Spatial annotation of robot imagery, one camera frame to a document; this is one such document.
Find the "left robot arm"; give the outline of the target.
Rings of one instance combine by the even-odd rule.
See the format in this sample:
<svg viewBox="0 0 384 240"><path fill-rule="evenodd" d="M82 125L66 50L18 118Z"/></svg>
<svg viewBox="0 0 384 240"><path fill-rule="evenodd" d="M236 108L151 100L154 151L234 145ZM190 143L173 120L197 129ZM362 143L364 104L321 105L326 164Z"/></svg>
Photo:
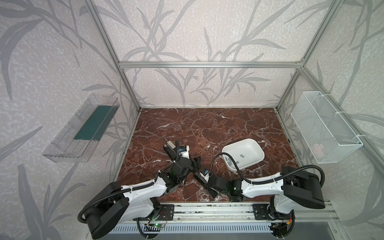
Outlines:
<svg viewBox="0 0 384 240"><path fill-rule="evenodd" d="M174 192L190 173L201 167L201 157L181 157L159 171L153 180L130 186L118 182L108 184L83 207L77 219L87 224L94 240L107 235L126 215L129 219L146 218L160 204L157 197Z"/></svg>

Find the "black stapler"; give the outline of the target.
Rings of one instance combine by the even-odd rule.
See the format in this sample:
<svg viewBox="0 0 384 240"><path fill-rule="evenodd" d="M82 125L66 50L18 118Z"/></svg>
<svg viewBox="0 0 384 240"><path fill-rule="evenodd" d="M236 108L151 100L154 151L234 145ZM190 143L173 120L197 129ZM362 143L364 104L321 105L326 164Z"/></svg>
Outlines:
<svg viewBox="0 0 384 240"><path fill-rule="evenodd" d="M205 189L211 189L208 185L208 182L205 182L205 180L201 177L200 172L194 172L194 177Z"/></svg>
<svg viewBox="0 0 384 240"><path fill-rule="evenodd" d="M164 145L163 148L172 161L177 160L178 154L172 147Z"/></svg>

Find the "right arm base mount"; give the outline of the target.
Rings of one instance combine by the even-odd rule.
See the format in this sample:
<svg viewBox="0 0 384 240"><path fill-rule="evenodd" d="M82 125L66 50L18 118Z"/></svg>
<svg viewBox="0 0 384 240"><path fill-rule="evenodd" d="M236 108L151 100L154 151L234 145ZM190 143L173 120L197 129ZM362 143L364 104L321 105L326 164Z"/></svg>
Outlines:
<svg viewBox="0 0 384 240"><path fill-rule="evenodd" d="M256 220L266 220L266 221L288 221L291 218L295 218L294 210L290 211L288 214L280 213L275 210L275 208L270 204L253 204L253 214Z"/></svg>

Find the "beige stapler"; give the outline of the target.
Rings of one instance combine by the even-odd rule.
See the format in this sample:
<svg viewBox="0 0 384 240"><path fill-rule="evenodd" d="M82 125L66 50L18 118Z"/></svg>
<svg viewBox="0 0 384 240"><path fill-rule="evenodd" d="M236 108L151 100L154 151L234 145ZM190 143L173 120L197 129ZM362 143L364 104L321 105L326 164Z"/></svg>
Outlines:
<svg viewBox="0 0 384 240"><path fill-rule="evenodd" d="M167 141L167 146L173 150L175 150L177 147L172 141Z"/></svg>

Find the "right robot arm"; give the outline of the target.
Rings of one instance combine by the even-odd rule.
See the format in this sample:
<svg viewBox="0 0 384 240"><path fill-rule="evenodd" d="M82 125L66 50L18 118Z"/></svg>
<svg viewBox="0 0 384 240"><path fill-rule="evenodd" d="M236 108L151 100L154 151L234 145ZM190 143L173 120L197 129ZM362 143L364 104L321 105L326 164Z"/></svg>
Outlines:
<svg viewBox="0 0 384 240"><path fill-rule="evenodd" d="M212 173L201 176L207 182L207 189L226 195L232 202L271 196L271 214L289 214L298 205L315 210L325 208L322 193L325 173L316 165L283 167L279 173L257 179L228 181Z"/></svg>

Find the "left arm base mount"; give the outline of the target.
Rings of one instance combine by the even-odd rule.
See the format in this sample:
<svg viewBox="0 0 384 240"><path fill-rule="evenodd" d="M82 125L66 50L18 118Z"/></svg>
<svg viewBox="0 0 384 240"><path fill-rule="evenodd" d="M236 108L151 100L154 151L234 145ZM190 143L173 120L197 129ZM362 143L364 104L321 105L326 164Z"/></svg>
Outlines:
<svg viewBox="0 0 384 240"><path fill-rule="evenodd" d="M161 204L156 206L148 217L141 218L141 221L172 221L175 213L175 205Z"/></svg>

